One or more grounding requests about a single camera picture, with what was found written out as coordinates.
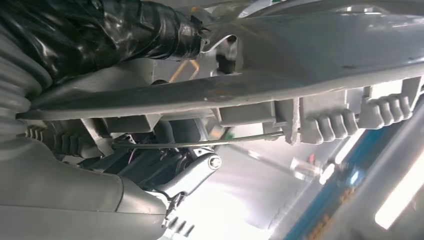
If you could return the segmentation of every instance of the electrical cable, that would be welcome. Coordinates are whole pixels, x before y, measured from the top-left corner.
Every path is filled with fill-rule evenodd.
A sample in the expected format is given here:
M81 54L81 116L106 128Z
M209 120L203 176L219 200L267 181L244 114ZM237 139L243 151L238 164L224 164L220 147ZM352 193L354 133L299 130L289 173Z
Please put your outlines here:
M205 146L218 146L227 144L236 144L242 142L250 142L256 140L264 140L270 137L284 136L282 131L265 133L260 135L243 136L233 139L221 139L212 141L198 141L198 142L184 142L184 143L167 143L167 144L133 144L117 142L112 145L114 149L172 149L172 148L191 148L191 147L205 147Z

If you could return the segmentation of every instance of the mounting bolt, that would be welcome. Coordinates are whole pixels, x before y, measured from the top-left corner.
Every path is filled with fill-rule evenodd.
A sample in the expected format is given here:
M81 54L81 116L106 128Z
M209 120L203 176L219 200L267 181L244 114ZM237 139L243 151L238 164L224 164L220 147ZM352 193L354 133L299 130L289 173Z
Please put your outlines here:
M223 161L220 157L213 156L209 159L209 168L212 170L217 170L221 167Z

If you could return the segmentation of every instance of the fluorescent light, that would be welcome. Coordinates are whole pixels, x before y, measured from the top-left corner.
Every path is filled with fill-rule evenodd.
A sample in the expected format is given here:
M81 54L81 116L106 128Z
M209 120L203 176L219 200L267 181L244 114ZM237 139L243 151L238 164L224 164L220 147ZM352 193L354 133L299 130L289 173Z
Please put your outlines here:
M423 169L424 151L375 214L374 220L382 228L390 228L423 186Z
M359 177L359 171L356 171L353 176L350 178L350 185L353 185Z
M321 176L319 177L319 183L321 185L326 184L327 180L333 175L335 168L336 168L336 165L331 163L330 165L327 166L324 172L322 172Z

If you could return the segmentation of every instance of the nut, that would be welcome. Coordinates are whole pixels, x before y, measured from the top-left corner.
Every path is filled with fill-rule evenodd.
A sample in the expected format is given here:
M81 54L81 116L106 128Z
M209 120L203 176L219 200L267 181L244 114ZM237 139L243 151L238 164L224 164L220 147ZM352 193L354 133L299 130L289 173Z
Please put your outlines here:
M213 170L219 169L222 164L223 164L223 161L219 157L214 156L211 159L209 159L209 167Z

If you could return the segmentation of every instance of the black electrical tape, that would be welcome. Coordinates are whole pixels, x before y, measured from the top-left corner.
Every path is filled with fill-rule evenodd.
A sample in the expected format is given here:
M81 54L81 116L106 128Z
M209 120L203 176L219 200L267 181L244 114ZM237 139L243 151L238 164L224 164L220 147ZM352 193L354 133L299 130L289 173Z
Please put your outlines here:
M55 83L134 58L194 59L202 23L140 0L1 0L0 25Z

